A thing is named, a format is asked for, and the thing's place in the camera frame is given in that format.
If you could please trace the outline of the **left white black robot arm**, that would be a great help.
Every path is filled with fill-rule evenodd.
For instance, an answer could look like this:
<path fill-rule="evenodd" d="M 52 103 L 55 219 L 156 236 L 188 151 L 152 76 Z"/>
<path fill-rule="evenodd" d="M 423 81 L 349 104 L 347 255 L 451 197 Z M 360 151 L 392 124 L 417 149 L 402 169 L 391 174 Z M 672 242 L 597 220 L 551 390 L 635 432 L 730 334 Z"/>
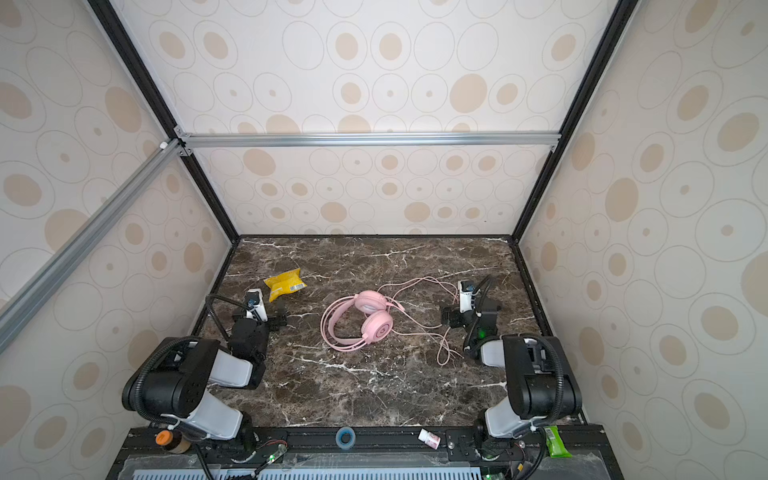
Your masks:
<path fill-rule="evenodd" d="M 167 337 L 126 382 L 121 401 L 128 411 L 164 424 L 192 440 L 257 441 L 249 414 L 227 406 L 211 386 L 256 389 L 266 372 L 269 336 L 287 324 L 282 302 L 270 314 L 262 292 L 240 302 L 219 294 L 205 308 L 225 345 L 199 336 Z"/>

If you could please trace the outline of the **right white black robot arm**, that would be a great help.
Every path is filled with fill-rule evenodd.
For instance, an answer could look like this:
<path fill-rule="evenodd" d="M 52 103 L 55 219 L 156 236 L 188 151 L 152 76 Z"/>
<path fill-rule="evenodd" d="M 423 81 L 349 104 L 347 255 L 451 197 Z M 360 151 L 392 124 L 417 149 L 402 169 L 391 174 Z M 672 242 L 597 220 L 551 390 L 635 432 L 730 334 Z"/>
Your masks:
<path fill-rule="evenodd" d="M 502 335 L 500 302 L 489 298 L 494 278 L 457 283 L 456 307 L 441 310 L 442 323 L 462 328 L 463 355 L 505 371 L 506 397 L 476 421 L 476 439 L 517 439 L 577 415 L 582 394 L 560 340 L 536 333 Z"/>

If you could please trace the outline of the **pink cat-ear headphones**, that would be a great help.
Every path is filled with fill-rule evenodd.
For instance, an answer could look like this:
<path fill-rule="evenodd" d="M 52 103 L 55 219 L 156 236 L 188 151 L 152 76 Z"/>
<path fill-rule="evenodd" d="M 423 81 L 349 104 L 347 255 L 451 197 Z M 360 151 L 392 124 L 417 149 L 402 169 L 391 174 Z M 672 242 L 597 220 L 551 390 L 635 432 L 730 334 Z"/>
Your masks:
<path fill-rule="evenodd" d="M 336 324 L 350 309 L 355 309 L 365 317 L 360 327 L 360 335 L 355 338 L 341 338 L 335 333 Z M 405 312 L 403 306 L 394 298 L 373 290 L 365 290 L 355 295 L 345 296 L 329 305 L 321 316 L 320 334 L 324 342 L 338 352 L 354 352 L 367 345 L 385 339 L 393 330 L 394 320 L 391 310 Z"/>

